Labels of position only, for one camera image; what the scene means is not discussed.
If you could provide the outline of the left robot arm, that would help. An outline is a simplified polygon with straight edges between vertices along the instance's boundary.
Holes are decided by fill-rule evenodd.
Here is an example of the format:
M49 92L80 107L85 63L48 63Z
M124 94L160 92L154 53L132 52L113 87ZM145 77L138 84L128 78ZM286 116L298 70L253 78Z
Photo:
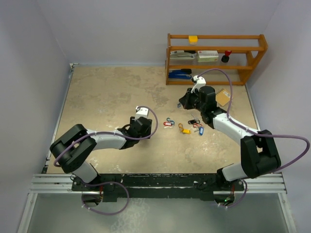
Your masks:
M50 152L65 173L72 173L83 181L88 190L100 185L100 175L86 162L94 150L124 150L133 147L142 138L149 138L152 120L130 117L130 123L107 133L96 133L76 124L50 146Z

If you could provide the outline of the blue key tag with keys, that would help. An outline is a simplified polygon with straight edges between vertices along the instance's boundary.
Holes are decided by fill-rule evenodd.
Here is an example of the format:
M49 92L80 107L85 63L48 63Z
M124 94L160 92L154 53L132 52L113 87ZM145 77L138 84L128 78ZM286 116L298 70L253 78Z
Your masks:
M204 133L204 128L203 127L195 128L194 131L198 132L199 136L202 136Z

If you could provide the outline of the yellow key tag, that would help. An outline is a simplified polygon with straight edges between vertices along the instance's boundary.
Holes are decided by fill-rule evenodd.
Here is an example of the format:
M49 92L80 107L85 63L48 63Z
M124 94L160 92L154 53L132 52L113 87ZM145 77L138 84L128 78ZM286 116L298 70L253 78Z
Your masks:
M183 130L181 131L181 133L183 133L183 134L191 134L191 130L183 129Z

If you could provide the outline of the red S carabiner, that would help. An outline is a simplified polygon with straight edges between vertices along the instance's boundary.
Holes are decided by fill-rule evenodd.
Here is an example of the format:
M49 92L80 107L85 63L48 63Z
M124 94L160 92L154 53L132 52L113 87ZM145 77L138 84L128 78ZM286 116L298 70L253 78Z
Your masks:
M202 124L198 124L198 123L194 123L193 127L194 128L200 128L200 127L203 127L203 125Z

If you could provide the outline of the black key fob with key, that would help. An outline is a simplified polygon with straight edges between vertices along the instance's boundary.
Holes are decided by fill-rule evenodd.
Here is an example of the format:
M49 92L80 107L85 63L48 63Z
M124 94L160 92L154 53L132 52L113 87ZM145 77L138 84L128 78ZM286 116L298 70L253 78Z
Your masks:
M200 124L200 120L198 117L194 116L193 114L191 114L191 116L192 116L192 119L188 121L188 124L191 124L191 125Z

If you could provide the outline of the orange S carabiner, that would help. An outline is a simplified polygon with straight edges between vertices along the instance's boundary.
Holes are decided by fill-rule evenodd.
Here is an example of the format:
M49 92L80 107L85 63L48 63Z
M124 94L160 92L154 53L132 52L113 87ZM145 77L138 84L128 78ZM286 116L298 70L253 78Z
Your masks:
M179 123L178 127L179 127L180 132L182 133L184 131L183 124Z

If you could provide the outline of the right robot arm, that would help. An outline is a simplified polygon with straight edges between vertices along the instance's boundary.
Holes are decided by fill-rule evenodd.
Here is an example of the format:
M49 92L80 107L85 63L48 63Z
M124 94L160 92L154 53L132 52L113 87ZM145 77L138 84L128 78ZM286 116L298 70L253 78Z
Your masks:
M203 86L194 91L188 88L185 95L179 99L179 103L186 110L198 110L206 125L224 133L240 146L241 161L217 170L216 184L221 190L227 190L235 180L253 179L273 172L281 166L271 132L234 124L227 111L217 106L213 87Z

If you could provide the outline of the dark blue S carabiner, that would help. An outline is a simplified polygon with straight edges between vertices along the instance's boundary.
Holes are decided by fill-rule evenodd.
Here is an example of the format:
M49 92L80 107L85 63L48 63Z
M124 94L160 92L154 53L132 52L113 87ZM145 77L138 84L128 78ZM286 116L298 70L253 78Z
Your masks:
M170 119L169 117L166 119L166 121L170 122L172 125L175 125L175 122L172 119Z

